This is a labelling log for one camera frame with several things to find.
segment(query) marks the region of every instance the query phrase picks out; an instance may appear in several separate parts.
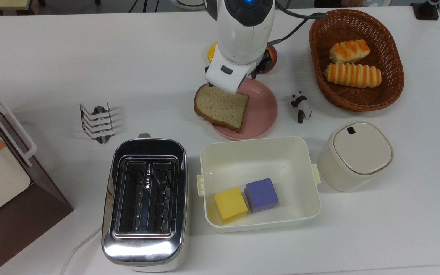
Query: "metal stand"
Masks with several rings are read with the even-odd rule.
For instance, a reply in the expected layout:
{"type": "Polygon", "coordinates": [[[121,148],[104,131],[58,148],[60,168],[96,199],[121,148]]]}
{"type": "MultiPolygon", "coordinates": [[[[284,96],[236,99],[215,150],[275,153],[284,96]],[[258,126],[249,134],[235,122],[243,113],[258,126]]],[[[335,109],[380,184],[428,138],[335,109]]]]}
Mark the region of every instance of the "metal stand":
{"type": "Polygon", "coordinates": [[[414,14],[418,20],[437,20],[439,19],[439,0],[428,0],[425,3],[412,3],[414,14]]]}
{"type": "Polygon", "coordinates": [[[89,113],[82,104],[79,105],[81,109],[82,130],[84,133],[94,141],[98,141],[101,144],[107,143],[109,139],[115,135],[108,99],[106,100],[108,110],[102,106],[97,106],[92,113],[89,113]]]}

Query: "canister lid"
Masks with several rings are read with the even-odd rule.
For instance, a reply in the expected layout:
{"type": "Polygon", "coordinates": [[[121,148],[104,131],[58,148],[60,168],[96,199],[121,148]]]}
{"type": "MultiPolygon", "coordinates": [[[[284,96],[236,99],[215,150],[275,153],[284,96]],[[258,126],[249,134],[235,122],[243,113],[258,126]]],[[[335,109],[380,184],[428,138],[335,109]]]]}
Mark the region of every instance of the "canister lid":
{"type": "Polygon", "coordinates": [[[333,142],[342,162],[361,175],[380,171],[390,163],[393,155],[383,134],[365,122],[357,122],[340,130],[333,142]]]}

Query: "white table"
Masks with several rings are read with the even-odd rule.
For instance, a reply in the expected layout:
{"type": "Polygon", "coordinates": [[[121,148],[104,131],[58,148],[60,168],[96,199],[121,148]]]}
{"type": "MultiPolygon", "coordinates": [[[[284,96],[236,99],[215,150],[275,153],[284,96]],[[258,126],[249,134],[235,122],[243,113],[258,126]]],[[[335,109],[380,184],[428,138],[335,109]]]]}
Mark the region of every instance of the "white table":
{"type": "MultiPolygon", "coordinates": [[[[112,155],[147,132],[186,149],[192,230],[181,274],[289,274],[440,265],[440,19],[417,21],[411,7],[367,8],[393,34],[405,69],[403,93],[371,113],[339,110],[320,94],[309,52],[309,24],[276,45],[278,64],[258,76],[276,95],[278,120],[265,137],[300,136],[312,162],[338,127],[365,119],[392,142],[396,158],[353,193],[318,188],[320,214],[300,226],[215,233],[194,193],[199,152],[223,138],[193,110],[215,41],[205,12],[0,17],[0,99],[38,146],[37,158],[75,207],[63,221],[0,268],[0,274],[57,274],[68,253],[101,225],[112,155]],[[302,125],[288,96],[304,90],[312,117],[302,125]],[[106,145],[81,130],[79,103],[115,113],[106,145]]],[[[314,10],[299,10],[310,14],[314,10]]],[[[271,38],[300,21],[276,13],[271,38]]],[[[68,274],[135,274],[107,261],[97,238],[68,274]]]]}

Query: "container handle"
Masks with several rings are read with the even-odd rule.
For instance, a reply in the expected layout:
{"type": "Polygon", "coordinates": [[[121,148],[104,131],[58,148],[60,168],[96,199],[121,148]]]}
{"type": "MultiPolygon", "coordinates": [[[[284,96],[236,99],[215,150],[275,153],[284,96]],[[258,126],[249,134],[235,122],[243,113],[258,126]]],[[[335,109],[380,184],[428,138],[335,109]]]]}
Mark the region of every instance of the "container handle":
{"type": "Polygon", "coordinates": [[[5,110],[6,114],[3,116],[6,117],[6,119],[9,121],[9,123],[15,128],[15,131],[18,133],[18,135],[21,137],[23,143],[28,146],[28,151],[26,153],[23,153],[23,150],[16,144],[14,139],[10,136],[8,131],[5,129],[5,127],[2,125],[0,121],[0,128],[3,130],[3,132],[6,134],[10,142],[14,145],[16,151],[18,154],[23,158],[25,163],[31,167],[32,164],[30,163],[30,158],[35,155],[37,152],[37,146],[32,141],[30,136],[26,133],[25,129],[23,129],[23,126],[19,123],[19,121],[16,119],[15,115],[9,110],[8,106],[0,101],[0,106],[5,110]]]}
{"type": "Polygon", "coordinates": [[[205,183],[203,181],[203,175],[196,176],[196,183],[198,185],[198,196],[203,197],[205,195],[205,183]]]}
{"type": "Polygon", "coordinates": [[[312,173],[313,173],[313,179],[315,180],[315,183],[318,185],[320,183],[320,174],[318,173],[318,167],[316,164],[312,164],[312,173]]]}

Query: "toaster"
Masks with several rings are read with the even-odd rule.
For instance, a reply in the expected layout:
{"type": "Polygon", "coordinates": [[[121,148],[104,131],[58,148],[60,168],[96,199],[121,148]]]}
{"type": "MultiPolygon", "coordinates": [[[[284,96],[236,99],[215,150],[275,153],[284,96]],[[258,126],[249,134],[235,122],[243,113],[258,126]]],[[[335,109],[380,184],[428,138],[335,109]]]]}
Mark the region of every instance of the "toaster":
{"type": "Polygon", "coordinates": [[[178,268],[187,255],[188,209],[184,148],[170,139],[149,137],[122,143],[108,180],[103,253],[136,271],[178,268]]]}

